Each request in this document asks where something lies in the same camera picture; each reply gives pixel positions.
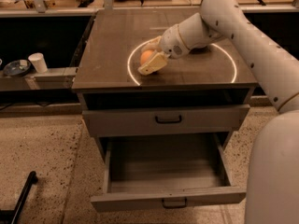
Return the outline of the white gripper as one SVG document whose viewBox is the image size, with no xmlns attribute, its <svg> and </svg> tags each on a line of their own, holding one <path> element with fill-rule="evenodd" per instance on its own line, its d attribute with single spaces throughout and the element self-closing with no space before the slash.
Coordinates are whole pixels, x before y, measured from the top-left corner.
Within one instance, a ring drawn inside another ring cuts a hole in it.
<svg viewBox="0 0 299 224">
<path fill-rule="evenodd" d="M 181 38 L 177 24 L 168 28 L 162 36 L 159 35 L 151 39 L 141 49 L 142 52 L 147 50 L 152 50 L 153 53 L 149 59 L 143 65 L 140 64 L 138 68 L 138 72 L 144 76 L 150 75 L 165 67 L 168 63 L 168 56 L 172 59 L 178 59 L 190 52 Z"/>
</svg>

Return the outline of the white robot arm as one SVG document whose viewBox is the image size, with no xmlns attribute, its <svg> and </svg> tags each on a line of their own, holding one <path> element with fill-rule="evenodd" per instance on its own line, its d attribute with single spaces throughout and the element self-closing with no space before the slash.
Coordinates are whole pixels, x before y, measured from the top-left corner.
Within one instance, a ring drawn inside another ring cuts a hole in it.
<svg viewBox="0 0 299 224">
<path fill-rule="evenodd" d="M 299 224 L 299 61 L 250 23 L 236 0 L 203 0 L 198 13 L 143 47 L 138 71 L 149 75 L 222 37 L 278 111 L 252 147 L 245 224 Z"/>
</svg>

